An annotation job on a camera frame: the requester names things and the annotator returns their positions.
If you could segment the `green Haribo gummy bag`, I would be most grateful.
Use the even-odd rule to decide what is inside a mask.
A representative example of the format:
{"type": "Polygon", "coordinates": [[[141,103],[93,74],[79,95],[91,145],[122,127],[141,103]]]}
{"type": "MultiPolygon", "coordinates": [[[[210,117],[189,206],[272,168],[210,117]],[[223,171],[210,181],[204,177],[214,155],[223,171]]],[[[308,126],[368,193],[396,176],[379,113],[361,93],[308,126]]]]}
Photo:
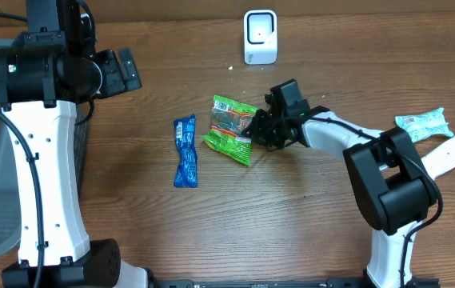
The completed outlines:
{"type": "Polygon", "coordinates": [[[257,112],[257,107],[214,95],[210,130],[203,136],[206,145],[249,166],[252,152],[251,138],[244,137],[257,112]]]}

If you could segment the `blue snack packet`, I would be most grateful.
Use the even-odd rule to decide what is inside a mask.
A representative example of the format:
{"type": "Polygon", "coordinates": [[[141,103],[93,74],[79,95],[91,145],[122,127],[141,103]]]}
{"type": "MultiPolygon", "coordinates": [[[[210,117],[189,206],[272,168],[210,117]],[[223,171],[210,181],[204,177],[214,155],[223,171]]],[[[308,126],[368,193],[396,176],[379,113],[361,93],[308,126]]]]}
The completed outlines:
{"type": "Polygon", "coordinates": [[[195,148],[194,114],[174,121],[175,145],[180,161],[174,178],[176,188],[196,188],[198,186],[198,156],[195,148]]]}

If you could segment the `teal snack packet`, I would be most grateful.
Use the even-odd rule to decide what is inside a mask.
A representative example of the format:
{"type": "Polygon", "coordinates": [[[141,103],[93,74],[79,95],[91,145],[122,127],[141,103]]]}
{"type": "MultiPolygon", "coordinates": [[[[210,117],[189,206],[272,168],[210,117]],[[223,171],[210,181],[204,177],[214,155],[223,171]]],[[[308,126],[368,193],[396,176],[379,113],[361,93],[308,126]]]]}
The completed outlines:
{"type": "Polygon", "coordinates": [[[445,120],[444,107],[419,115],[402,115],[395,117],[398,127],[405,130],[413,143],[426,140],[434,135],[443,135],[448,138],[454,136],[445,120]]]}

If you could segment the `white tube with gold cap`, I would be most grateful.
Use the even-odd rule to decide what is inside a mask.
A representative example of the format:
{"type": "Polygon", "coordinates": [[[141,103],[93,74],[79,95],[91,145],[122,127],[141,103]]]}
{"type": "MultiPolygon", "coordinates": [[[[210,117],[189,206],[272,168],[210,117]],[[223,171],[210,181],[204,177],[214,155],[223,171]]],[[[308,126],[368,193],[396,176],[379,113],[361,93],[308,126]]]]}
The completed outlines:
{"type": "Polygon", "coordinates": [[[435,180],[455,168],[455,136],[440,144],[422,159],[426,172],[435,180]]]}

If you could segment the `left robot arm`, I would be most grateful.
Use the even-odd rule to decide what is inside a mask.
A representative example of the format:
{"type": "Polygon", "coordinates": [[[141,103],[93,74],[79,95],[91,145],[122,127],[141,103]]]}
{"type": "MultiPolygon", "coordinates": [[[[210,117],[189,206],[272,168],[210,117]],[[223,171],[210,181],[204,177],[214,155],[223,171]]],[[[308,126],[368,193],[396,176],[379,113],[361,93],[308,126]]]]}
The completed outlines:
{"type": "Polygon", "coordinates": [[[0,119],[14,151],[22,231],[5,287],[147,288],[148,272],[112,238],[91,240],[82,220],[74,131],[82,103],[141,87],[127,49],[97,51],[83,1],[29,1],[27,32],[0,49],[0,119]]]}

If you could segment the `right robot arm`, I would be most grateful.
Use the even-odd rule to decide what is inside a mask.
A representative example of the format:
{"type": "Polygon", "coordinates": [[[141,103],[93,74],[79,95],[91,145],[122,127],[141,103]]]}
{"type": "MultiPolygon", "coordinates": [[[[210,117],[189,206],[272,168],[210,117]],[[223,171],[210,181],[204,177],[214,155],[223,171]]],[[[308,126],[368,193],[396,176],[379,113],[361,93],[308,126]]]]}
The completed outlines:
{"type": "Polygon", "coordinates": [[[408,133],[366,129],[324,106],[311,107],[294,79],[272,87],[265,102],[268,109],[258,110],[242,135],[269,152],[298,142],[342,159],[357,207],[373,230],[363,275],[329,278],[326,285],[438,287],[438,280],[418,278],[410,269],[416,232],[438,220],[444,203],[408,133]]]}

